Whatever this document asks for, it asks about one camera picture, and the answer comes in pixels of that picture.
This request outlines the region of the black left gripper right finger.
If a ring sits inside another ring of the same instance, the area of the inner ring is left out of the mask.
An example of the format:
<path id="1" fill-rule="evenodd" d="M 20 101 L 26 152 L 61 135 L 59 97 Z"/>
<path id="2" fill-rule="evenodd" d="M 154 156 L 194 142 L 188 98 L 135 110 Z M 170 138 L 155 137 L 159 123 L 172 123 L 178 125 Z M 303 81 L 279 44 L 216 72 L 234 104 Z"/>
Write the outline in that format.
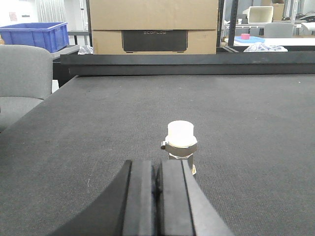
<path id="1" fill-rule="evenodd" d="M 157 182 L 159 236 L 234 235 L 192 176 L 187 161 L 162 161 Z"/>

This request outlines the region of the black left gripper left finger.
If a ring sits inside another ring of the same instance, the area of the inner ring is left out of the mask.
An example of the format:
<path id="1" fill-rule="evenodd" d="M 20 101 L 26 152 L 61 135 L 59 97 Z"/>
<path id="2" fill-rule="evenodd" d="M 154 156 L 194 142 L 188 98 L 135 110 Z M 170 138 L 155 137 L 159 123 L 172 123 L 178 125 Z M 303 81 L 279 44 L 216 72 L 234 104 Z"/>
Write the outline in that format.
<path id="1" fill-rule="evenodd" d="M 150 161 L 127 160 L 107 188 L 53 236 L 154 236 L 155 175 Z"/>

